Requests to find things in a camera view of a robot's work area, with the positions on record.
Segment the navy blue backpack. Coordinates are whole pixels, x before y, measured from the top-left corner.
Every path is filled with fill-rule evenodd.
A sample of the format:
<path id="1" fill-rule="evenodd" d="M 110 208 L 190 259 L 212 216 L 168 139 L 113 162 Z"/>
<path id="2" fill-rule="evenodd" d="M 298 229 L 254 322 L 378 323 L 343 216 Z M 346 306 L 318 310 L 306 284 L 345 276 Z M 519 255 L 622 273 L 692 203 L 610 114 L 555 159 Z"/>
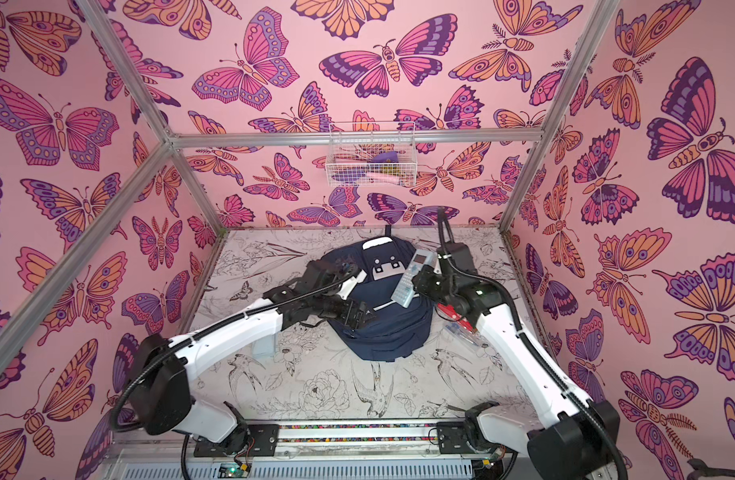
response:
<path id="1" fill-rule="evenodd" d="M 429 338 L 433 302 L 417 296 L 409 306 L 403 307 L 391 299 L 415 252 L 417 248 L 407 240 L 381 236 L 336 248 L 322 256 L 333 265 L 356 265 L 366 274 L 348 298 L 363 303 L 373 312 L 373 317 L 358 325 L 339 320 L 328 322 L 360 359 L 393 362 L 411 355 Z"/>

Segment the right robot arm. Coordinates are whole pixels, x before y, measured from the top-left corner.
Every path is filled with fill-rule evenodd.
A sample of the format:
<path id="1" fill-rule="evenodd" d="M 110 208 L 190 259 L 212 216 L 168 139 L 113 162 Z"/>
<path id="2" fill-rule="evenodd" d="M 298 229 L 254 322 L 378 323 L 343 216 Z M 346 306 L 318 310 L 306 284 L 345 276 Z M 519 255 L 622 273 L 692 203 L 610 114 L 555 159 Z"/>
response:
<path id="1" fill-rule="evenodd" d="M 415 292 L 451 306 L 501 354 L 539 422 L 510 418 L 493 405 L 473 413 L 477 437 L 527 456 L 543 479 L 585 479 L 609 465 L 617 478 L 627 478 L 617 448 L 619 412 L 577 386 L 523 325 L 507 288 L 477 273 L 469 248 L 455 242 L 443 208 L 437 210 L 437 232 L 437 266 L 413 277 Z"/>

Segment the grey scientific calculator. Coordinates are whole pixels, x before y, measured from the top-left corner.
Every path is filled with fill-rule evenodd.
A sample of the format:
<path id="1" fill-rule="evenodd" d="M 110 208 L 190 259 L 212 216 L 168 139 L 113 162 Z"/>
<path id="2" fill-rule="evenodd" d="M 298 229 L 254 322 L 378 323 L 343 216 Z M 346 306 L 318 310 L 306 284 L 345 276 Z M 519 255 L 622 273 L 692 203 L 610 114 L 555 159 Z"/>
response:
<path id="1" fill-rule="evenodd" d="M 401 280 L 399 280 L 395 291 L 393 291 L 393 295 L 391 295 L 391 300 L 403 308 L 409 308 L 413 297 L 415 297 L 413 279 L 421 274 L 423 267 L 431 266 L 431 268 L 435 269 L 435 264 L 437 264 L 437 254 L 435 252 L 422 249 L 415 251 L 415 254 L 411 256 L 409 266 L 405 268 L 405 273 L 401 276 Z"/>

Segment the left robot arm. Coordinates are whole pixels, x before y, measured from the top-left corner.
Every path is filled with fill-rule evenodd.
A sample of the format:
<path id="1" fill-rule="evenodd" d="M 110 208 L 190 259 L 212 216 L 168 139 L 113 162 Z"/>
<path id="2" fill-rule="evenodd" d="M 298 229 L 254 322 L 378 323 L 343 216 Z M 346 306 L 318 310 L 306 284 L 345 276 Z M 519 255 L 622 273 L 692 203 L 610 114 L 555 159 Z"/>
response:
<path id="1" fill-rule="evenodd" d="M 245 452 L 250 430 L 237 407 L 199 397 L 192 384 L 246 346 L 307 324 L 311 317 L 346 326 L 373 319 L 371 308 L 350 296 L 366 278 L 355 264 L 311 261 L 299 278 L 268 290 L 223 320 L 169 339 L 152 334 L 141 342 L 111 410 L 111 431 L 142 430 L 150 436 L 176 432 L 207 442 L 222 454 Z"/>

